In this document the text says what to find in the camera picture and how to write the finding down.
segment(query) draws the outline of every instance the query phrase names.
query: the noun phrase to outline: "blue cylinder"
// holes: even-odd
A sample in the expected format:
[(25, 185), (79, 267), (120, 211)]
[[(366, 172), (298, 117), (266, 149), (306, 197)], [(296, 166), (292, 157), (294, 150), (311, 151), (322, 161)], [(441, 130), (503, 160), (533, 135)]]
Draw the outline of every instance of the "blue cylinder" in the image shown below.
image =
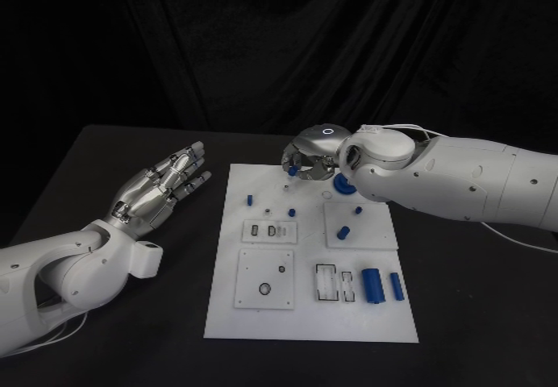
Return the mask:
[(296, 172), (298, 172), (298, 167), (295, 165), (292, 165), (289, 168), (288, 168), (288, 176), (295, 176), (296, 175)]
[(343, 173), (337, 173), (332, 179), (332, 188), (343, 195), (350, 195), (357, 191), (357, 188), (354, 187), (354, 185), (348, 184), (348, 181), (345, 180)]
[(400, 282), (399, 282), (399, 275), (397, 275), (397, 273), (390, 273), (389, 274), (389, 278), (392, 280), (394, 299), (397, 301), (403, 301), (405, 297), (403, 297), (403, 290), (400, 288)]
[(383, 288), (380, 287), (380, 271), (376, 268), (366, 268), (363, 270), (363, 291), (366, 293), (366, 301), (370, 304), (379, 304), (386, 301)]
[(348, 235), (348, 232), (350, 232), (350, 228), (347, 226), (343, 226), (338, 230), (338, 233), (337, 233), (337, 238), (340, 240), (343, 240), (345, 238), (345, 236)]

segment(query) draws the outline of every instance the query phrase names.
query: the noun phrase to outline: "black backdrop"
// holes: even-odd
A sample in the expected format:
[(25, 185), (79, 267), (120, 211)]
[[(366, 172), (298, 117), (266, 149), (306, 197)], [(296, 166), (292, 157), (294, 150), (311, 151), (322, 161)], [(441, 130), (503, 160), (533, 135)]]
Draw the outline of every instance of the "black backdrop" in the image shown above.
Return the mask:
[(556, 1), (4, 0), (0, 31), (2, 243), (89, 123), (416, 123), (556, 152)]

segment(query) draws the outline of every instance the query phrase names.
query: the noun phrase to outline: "robotic arm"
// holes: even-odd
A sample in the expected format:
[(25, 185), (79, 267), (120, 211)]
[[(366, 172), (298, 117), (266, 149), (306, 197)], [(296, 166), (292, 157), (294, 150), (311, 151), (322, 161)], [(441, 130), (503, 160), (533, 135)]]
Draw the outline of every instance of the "robotic arm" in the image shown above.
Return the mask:
[[(286, 146), (285, 171), (325, 180), (337, 164), (357, 192), (442, 218), (516, 223), (558, 231), (558, 156), (481, 139), (439, 135), (415, 142), (393, 129), (363, 125), (351, 134), (331, 124), (305, 129)], [(299, 171), (301, 155), (314, 162)]]
[[(0, 250), (0, 356), (102, 306), (128, 274), (155, 276), (162, 249), (138, 239), (210, 177), (204, 172), (188, 181), (203, 153), (203, 144), (194, 143), (142, 169), (118, 190), (105, 219), (82, 231)], [(37, 307), (37, 275), (61, 297), (56, 305)]]

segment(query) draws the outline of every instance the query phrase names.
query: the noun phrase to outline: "cable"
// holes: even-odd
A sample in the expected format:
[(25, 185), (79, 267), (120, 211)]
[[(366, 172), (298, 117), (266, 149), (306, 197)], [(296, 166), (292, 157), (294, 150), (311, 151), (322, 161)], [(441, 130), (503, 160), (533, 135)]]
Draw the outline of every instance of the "cable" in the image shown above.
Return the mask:
[[(418, 125), (413, 125), (412, 123), (397, 123), (394, 125), (380, 125), (380, 127), (392, 128), (392, 129), (412, 129), (413, 131), (422, 131), (423, 133), (432, 133), (433, 135), (439, 135), (441, 137), (446, 137), (446, 135), (442, 135), (441, 133), (436, 133), (435, 131), (429, 131), (428, 129), (423, 129)], [(480, 222), (482, 226), (485, 226), (501, 238), (507, 239), (510, 242), (520, 244), (526, 248), (534, 248), (536, 250), (540, 250), (543, 252), (552, 252), (553, 254), (558, 254), (558, 250), (552, 250), (550, 248), (540, 248), (539, 246), (533, 246), (531, 244), (518, 242), (508, 236), (503, 235), (497, 230), (494, 230), (484, 222)]]
[(8, 356), (12, 356), (12, 355), (18, 355), (20, 353), (22, 352), (28, 352), (31, 351), (33, 349), (37, 349), (40, 347), (43, 347), (44, 345), (50, 345), (53, 343), (57, 343), (58, 341), (64, 340), (67, 337), (71, 336), (73, 333), (77, 332), (77, 330), (80, 329), (80, 327), (83, 326), (84, 324), (84, 321), (86, 321), (86, 314), (87, 312), (84, 312), (83, 314), (83, 319), (80, 320), (80, 324), (79, 326), (73, 329), (73, 331), (70, 333), (67, 333), (63, 337), (60, 337), (58, 339), (54, 340), (54, 338), (61, 334), (63, 332), (63, 329), (66, 327), (66, 324), (63, 324), (63, 329), (57, 332), (57, 334), (54, 335), (54, 337), (50, 337), (48, 340), (46, 340), (43, 343), (40, 344), (35, 344), (35, 345), (30, 345), (28, 347), (22, 347), (20, 349), (15, 349), (14, 351), (11, 351), (8, 354), (5, 354), (4, 356), (0, 356), (0, 359), (4, 358), (4, 357), (8, 357)]
[(558, 250), (552, 250), (550, 248), (540, 248), (539, 246), (533, 246), (531, 244), (518, 242), (517, 240), (511, 239), (508, 236), (504, 236), (497, 230), (494, 230), (484, 222), (480, 222), (482, 226), (485, 226), (501, 238), (505, 238), (508, 241), (511, 241), (516, 244), (520, 244), (521, 246), (526, 246), (527, 248), (534, 248), (536, 250), (542, 250), (543, 252), (552, 252), (553, 254), (558, 254)]

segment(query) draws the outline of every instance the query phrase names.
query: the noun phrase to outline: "black table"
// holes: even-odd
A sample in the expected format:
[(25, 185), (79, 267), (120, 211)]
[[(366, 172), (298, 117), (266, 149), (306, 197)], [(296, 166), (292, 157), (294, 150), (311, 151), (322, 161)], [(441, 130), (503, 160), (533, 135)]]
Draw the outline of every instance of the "black table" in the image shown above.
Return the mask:
[[(12, 243), (82, 229), (138, 169), (203, 141), (213, 177), (145, 239), (158, 275), (129, 277), (60, 343), (0, 360), (0, 385), (558, 385), (558, 256), (475, 223), (389, 204), (420, 343), (203, 339), (230, 163), (276, 164), (289, 137), (83, 129)], [(558, 248), (550, 234), (495, 225)]]

